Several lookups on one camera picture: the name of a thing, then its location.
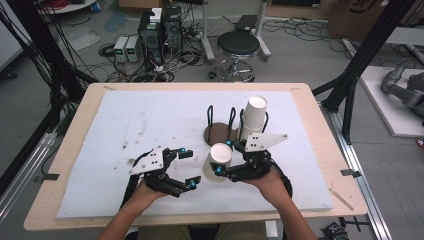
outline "white bracket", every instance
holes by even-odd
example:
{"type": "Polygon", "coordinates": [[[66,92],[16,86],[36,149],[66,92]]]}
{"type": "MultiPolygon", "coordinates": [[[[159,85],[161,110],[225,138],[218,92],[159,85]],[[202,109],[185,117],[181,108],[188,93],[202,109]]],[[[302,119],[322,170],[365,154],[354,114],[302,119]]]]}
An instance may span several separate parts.
{"type": "Polygon", "coordinates": [[[244,150],[246,152],[264,151],[288,138],[287,134],[251,133],[244,150]]]}

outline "wooden table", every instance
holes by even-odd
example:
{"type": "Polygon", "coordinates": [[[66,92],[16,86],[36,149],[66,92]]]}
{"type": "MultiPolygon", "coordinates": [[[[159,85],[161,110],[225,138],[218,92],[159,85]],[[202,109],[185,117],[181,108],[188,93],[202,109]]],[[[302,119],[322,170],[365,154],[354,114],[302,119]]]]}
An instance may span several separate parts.
{"type": "MultiPolygon", "coordinates": [[[[113,90],[174,90],[174,91],[290,91],[312,149],[329,187],[334,208],[329,211],[302,212],[304,217],[354,216],[367,213],[367,206],[354,179],[342,176],[340,170],[348,166],[334,140],[321,110],[308,85],[302,83],[95,83],[90,85],[78,111],[63,139],[62,145],[49,170],[58,173],[57,181],[45,181],[28,213],[24,227],[27,230],[55,230],[86,227],[104,227],[110,217],[57,219],[68,177],[82,148],[102,96],[113,90]]],[[[221,213],[178,216],[140,216],[134,222],[141,225],[169,225],[190,223],[241,222],[279,219],[278,213],[221,213]]]]}

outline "stool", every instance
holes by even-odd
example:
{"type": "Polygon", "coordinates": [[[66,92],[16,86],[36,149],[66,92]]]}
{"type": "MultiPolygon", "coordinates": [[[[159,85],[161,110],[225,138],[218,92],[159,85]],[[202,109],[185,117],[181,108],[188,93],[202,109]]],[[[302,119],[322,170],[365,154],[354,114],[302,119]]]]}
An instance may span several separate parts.
{"type": "Polygon", "coordinates": [[[218,37],[218,50],[231,59],[223,60],[209,73],[209,78],[217,74],[222,80],[238,78],[241,82],[252,82],[255,79],[252,67],[242,61],[254,57],[259,51],[259,41],[252,34],[244,31],[232,31],[218,37]]]}

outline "white paper sheet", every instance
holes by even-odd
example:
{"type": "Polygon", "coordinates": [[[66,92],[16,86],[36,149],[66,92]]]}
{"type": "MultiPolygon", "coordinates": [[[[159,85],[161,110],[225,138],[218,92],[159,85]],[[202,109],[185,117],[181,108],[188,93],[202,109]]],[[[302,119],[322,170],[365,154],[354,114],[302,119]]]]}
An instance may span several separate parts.
{"type": "MultiPolygon", "coordinates": [[[[209,146],[203,140],[207,109],[213,105],[213,121],[228,123],[232,107],[237,116],[249,97],[267,99],[267,133],[288,134],[289,139],[269,149],[290,178],[293,199],[300,210],[333,207],[310,142],[290,92],[254,91],[108,91],[75,162],[58,218],[113,216],[117,213],[135,159],[153,147],[193,150],[192,158],[174,160],[167,173],[184,181],[201,176],[209,146]]],[[[244,160],[235,151],[232,165],[244,160]]],[[[198,189],[161,198],[145,215],[201,214],[274,211],[253,186],[244,183],[209,182],[202,177],[198,189]]]]}

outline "person's arm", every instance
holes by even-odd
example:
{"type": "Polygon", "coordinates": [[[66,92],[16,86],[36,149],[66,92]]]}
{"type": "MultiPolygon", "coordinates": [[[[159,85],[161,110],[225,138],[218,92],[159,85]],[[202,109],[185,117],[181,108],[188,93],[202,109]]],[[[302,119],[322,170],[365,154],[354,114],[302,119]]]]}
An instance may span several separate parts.
{"type": "Polygon", "coordinates": [[[288,239],[317,239],[287,193],[283,181],[276,170],[271,169],[262,178],[245,182],[257,187],[262,196],[277,209],[288,239]]]}
{"type": "Polygon", "coordinates": [[[119,210],[96,240],[125,239],[132,222],[140,216],[156,199],[167,194],[156,192],[146,186],[142,180],[131,198],[119,210]]]}

